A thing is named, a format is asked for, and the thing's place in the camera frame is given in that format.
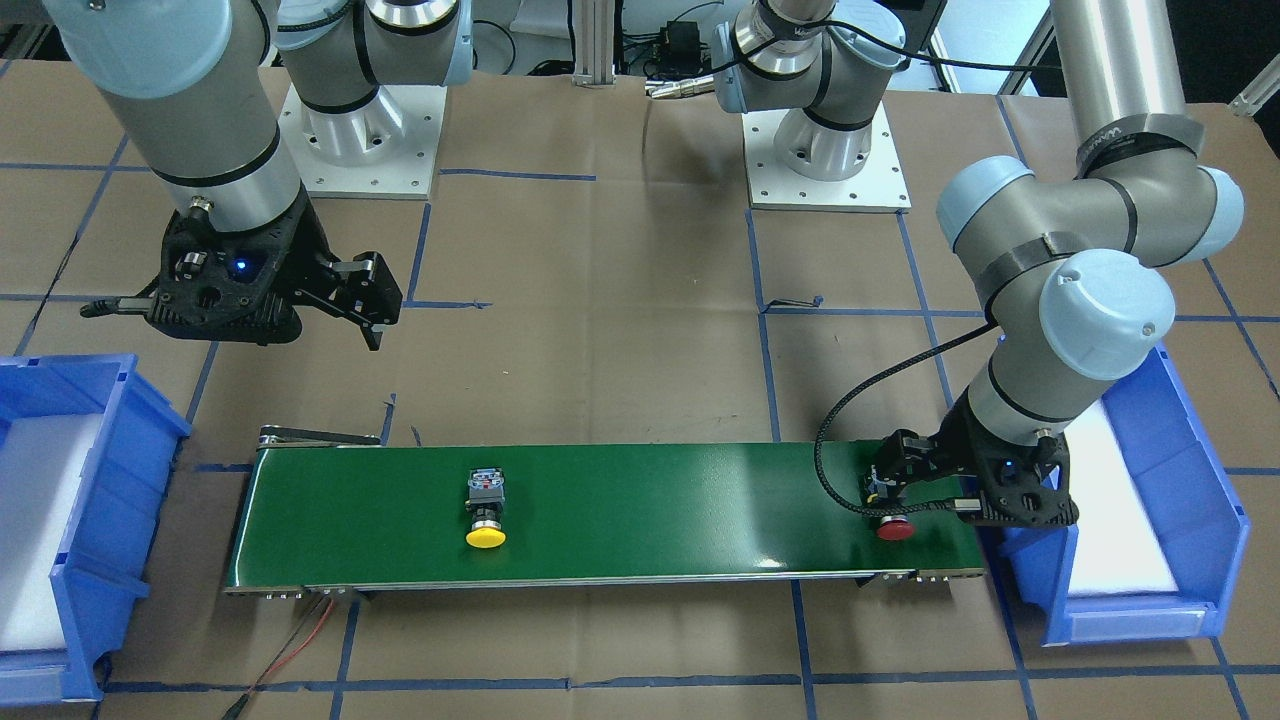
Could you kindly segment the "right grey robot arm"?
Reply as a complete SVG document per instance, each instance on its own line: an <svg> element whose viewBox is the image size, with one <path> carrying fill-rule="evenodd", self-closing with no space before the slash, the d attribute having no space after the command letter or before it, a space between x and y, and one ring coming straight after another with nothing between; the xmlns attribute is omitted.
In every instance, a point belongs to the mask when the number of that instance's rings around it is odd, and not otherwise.
<svg viewBox="0 0 1280 720"><path fill-rule="evenodd" d="M314 196L429 195L445 88L474 69L471 3L44 6L174 205L155 277L81 315L268 346L310 306L378 350L402 291L381 254L332 251Z"/></svg>

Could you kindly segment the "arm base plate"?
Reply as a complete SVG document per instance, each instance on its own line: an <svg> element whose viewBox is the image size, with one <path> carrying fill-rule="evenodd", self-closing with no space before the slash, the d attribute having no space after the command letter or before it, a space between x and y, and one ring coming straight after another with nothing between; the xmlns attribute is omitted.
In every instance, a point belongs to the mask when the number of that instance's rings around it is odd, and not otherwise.
<svg viewBox="0 0 1280 720"><path fill-rule="evenodd" d="M908 211L913 200L884 105L836 131L800 109L742 115L750 206L787 211Z"/></svg>
<svg viewBox="0 0 1280 720"><path fill-rule="evenodd" d="M282 140L314 199L429 200L445 101L442 86L383 86L365 108L325 114L292 87Z"/></svg>

